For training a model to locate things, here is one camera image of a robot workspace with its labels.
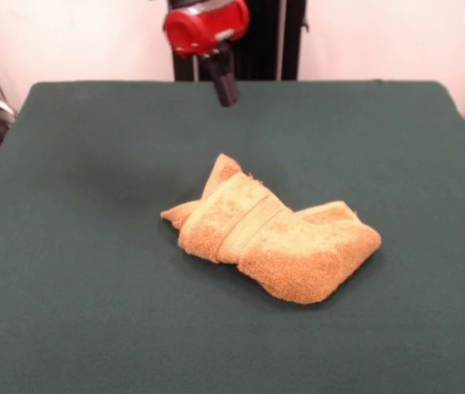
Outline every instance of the folded towel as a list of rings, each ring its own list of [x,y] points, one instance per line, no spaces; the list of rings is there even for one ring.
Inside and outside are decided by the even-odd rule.
[[[179,245],[188,254],[237,264],[273,296],[310,304],[324,300],[379,248],[380,235],[344,203],[293,213],[220,158],[199,201],[162,213],[180,229]]]

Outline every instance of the towel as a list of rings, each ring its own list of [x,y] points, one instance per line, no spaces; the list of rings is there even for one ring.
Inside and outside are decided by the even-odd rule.
[[[188,254],[235,264],[274,297],[299,304],[327,298],[381,245],[346,204],[294,213],[224,155],[200,200],[161,216],[180,229]]]

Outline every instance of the green table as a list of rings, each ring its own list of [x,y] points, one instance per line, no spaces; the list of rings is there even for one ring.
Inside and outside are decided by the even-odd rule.
[[[465,122],[434,83],[36,85],[0,151],[0,393],[465,393]],[[158,214],[226,152],[384,243],[329,300],[191,258]]]

